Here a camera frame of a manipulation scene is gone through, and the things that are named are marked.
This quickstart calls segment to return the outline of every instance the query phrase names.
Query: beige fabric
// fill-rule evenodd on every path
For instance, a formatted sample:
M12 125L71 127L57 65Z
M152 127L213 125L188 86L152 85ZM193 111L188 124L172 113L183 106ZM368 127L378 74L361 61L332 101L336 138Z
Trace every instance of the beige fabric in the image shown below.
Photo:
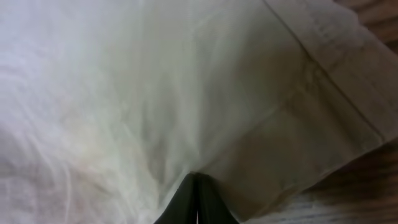
M398 60L326 0L5 6L5 223L152 223L191 170L245 220L397 135Z

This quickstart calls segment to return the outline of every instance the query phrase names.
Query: cloth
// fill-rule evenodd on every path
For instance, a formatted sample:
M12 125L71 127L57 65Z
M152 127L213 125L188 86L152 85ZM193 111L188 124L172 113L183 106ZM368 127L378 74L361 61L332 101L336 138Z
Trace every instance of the cloth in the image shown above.
M398 60L331 1L0 13L0 223L153 223L192 170L243 221L398 134Z

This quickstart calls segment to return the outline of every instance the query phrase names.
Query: wrinkled cloth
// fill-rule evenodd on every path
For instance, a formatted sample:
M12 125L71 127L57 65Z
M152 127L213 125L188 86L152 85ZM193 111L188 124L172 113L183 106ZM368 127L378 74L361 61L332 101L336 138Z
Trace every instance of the wrinkled cloth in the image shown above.
M328 0L5 0L0 223L241 220L398 136L398 59Z

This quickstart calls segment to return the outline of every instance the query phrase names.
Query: fabric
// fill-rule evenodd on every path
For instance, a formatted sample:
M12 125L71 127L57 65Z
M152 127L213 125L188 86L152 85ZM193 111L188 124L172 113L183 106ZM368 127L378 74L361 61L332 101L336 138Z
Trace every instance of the fabric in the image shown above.
M5 0L0 223L247 220L397 136L398 60L327 0Z

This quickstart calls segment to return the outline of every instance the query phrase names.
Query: wooden floor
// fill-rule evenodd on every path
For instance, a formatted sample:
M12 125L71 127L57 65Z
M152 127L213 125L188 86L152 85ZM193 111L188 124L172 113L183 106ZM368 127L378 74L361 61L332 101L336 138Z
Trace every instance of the wooden floor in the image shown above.
M398 0L336 2L356 11L359 20L398 54ZM398 140L335 172L280 212L252 223L398 223Z

